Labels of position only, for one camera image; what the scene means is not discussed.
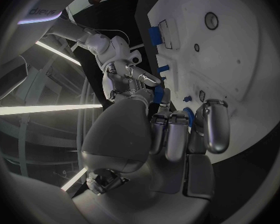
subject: cable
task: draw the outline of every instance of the cable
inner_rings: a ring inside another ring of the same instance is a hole
[[[66,20],[69,20],[71,23],[73,23],[73,24],[75,24],[75,25],[79,25],[79,26],[82,26],[82,27],[84,27],[84,28],[89,28],[89,29],[91,29],[91,30],[97,31],[99,34],[101,34],[99,31],[120,31],[120,32],[122,32],[122,33],[127,37],[127,39],[128,39],[128,45],[130,45],[130,38],[129,38],[129,36],[128,36],[124,31],[115,30],[115,29],[114,29],[114,30],[112,30],[112,29],[95,29],[95,28],[91,28],[91,27],[84,26],[84,25],[79,24],[79,23],[77,23],[77,22],[75,22],[75,21],[72,21],[71,19],[69,19],[69,18],[66,17],[65,15],[64,15],[64,17],[66,18]]]

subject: fluorescent light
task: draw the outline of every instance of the fluorescent light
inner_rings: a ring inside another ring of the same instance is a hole
[[[17,107],[0,107],[0,115],[16,113],[34,113],[47,111],[66,111],[77,109],[100,108],[102,105],[66,105],[66,106],[17,106]]]
[[[78,172],[71,180],[69,180],[61,189],[67,191],[75,182],[79,180],[86,173],[87,169],[83,168],[80,172]]]
[[[48,49],[48,50],[50,50],[50,51],[52,51],[52,52],[54,52],[56,54],[58,54],[59,56],[62,56],[64,58],[66,58],[67,60],[70,60],[70,61],[76,63],[79,66],[81,66],[80,62],[78,62],[75,59],[73,59],[73,58],[71,58],[71,57],[61,53],[60,51],[57,51],[56,49],[54,49],[54,48],[52,48],[52,47],[50,47],[50,46],[48,46],[46,44],[41,43],[40,41],[37,41],[36,44],[39,45],[39,46],[42,46],[42,47],[44,47],[44,48],[46,48],[46,49]]]
[[[22,21],[19,21],[17,24],[27,24],[27,23],[51,21],[51,20],[54,20],[54,19],[60,17],[61,14],[62,14],[62,12],[60,12],[58,15],[56,15],[54,17],[50,17],[50,18],[42,18],[42,19],[35,19],[35,20],[22,20]]]

